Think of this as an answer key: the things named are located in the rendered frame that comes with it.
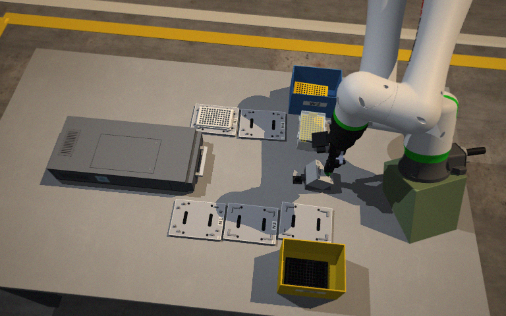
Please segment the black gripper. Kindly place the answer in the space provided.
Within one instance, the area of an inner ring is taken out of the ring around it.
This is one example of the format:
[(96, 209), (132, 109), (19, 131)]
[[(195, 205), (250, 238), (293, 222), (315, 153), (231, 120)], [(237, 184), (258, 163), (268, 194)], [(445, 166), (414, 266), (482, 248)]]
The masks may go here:
[(334, 168), (339, 168), (341, 165), (345, 165), (346, 161), (343, 156), (345, 155), (346, 150), (352, 147), (355, 143), (355, 141), (344, 142), (339, 140), (331, 133), (331, 131), (329, 132), (329, 140), (333, 145), (329, 145), (329, 156), (326, 160), (324, 172), (333, 172)]

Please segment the blue bin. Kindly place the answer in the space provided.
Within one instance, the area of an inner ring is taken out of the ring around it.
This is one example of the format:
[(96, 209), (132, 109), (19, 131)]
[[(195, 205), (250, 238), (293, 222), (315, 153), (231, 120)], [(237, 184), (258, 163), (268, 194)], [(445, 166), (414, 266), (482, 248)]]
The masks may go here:
[[(342, 70), (294, 65), (288, 114), (300, 115), (301, 111), (312, 111), (325, 113), (325, 117), (331, 118), (337, 102), (337, 88), (341, 81)], [(328, 86), (327, 96), (293, 93), (295, 82)]]

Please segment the yellow waste bin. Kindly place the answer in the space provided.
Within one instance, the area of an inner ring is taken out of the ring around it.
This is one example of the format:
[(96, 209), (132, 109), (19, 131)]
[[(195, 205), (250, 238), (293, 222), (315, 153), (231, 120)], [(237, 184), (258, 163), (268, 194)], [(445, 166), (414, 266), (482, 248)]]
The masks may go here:
[[(328, 262), (327, 289), (284, 284), (286, 257)], [(279, 250), (278, 294), (337, 300), (345, 292), (345, 244), (283, 238)]]

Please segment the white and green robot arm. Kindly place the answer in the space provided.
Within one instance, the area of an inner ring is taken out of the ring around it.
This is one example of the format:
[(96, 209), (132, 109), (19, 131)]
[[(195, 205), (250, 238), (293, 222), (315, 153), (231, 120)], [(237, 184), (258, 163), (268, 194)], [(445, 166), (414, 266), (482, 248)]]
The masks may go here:
[(459, 103), (444, 91), (472, 0), (423, 0), (407, 69), (396, 83), (406, 3), (368, 0), (360, 70), (339, 84), (327, 123), (345, 142), (358, 140), (367, 128), (403, 134), (399, 172), (415, 182), (436, 183), (451, 173), (466, 174), (467, 156), (486, 153), (485, 147), (466, 149), (452, 143)]

